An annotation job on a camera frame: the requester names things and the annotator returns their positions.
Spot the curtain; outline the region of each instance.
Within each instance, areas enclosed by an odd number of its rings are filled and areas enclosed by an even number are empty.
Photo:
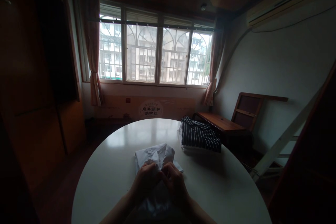
[[[90,19],[99,18],[99,0],[80,0],[85,44],[89,67],[91,70],[91,105],[101,106],[104,103],[103,93],[100,86],[99,67],[99,22],[90,22]]]
[[[216,76],[216,66],[217,61],[220,60],[223,47],[224,47],[224,32],[215,32],[212,36],[211,42],[211,61],[210,61],[210,73],[209,73],[209,84],[206,88],[203,105],[213,106],[214,89],[215,89],[215,76]]]

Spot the table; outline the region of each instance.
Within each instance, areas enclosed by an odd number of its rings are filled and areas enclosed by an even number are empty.
[[[99,223],[133,183],[134,152],[164,142],[175,149],[190,196],[217,223],[271,224],[259,190],[236,157],[223,145],[222,153],[186,155],[176,132],[179,125],[170,119],[146,119],[106,138],[79,179],[72,224]]]
[[[245,131],[246,129],[230,120],[226,119],[217,114],[207,113],[207,112],[197,112],[193,115],[193,119],[195,116],[199,116],[200,118],[204,119],[205,121],[211,123],[217,129],[222,132],[237,132],[237,131]]]

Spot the white ladder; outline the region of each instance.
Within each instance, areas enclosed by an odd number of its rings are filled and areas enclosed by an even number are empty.
[[[303,110],[298,114],[294,121],[289,125],[289,127],[284,131],[284,133],[279,137],[279,139],[274,143],[272,148],[263,156],[259,163],[250,172],[253,181],[256,182],[260,177],[262,177],[266,172],[279,173],[283,170],[283,167],[272,168],[270,165],[275,161],[276,158],[288,158],[290,154],[280,154],[284,147],[290,141],[296,141],[297,136],[295,133],[300,129],[302,124],[306,121],[315,100],[320,92],[320,89],[308,102],[308,104],[303,108]]]

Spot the striped shirt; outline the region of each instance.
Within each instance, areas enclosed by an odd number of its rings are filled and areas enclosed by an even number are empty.
[[[215,152],[221,151],[221,141],[210,124],[191,120],[188,116],[181,119],[182,145],[199,147]]]

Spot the hand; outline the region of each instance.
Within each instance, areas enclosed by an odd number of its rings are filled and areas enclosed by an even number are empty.
[[[182,173],[172,162],[169,162],[159,172],[159,176],[168,188],[173,203],[182,211],[187,211],[191,198],[186,189]]]
[[[128,193],[136,204],[141,203],[160,181],[158,174],[153,176],[155,165],[155,163],[151,163],[150,165],[144,164],[135,176],[132,187]]]

